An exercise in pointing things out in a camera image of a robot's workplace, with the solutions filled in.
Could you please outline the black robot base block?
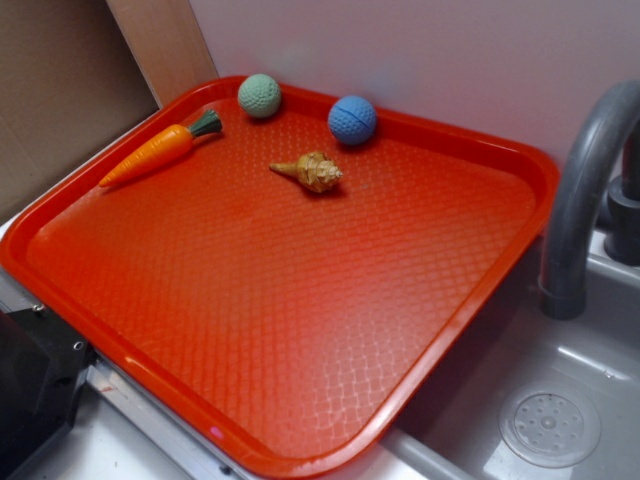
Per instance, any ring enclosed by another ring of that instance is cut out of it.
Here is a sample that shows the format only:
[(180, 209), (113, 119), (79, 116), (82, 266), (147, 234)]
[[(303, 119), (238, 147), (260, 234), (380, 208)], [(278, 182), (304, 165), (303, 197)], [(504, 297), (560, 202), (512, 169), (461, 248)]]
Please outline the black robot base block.
[(1, 477), (14, 479), (75, 423), (92, 347), (49, 309), (1, 314)]

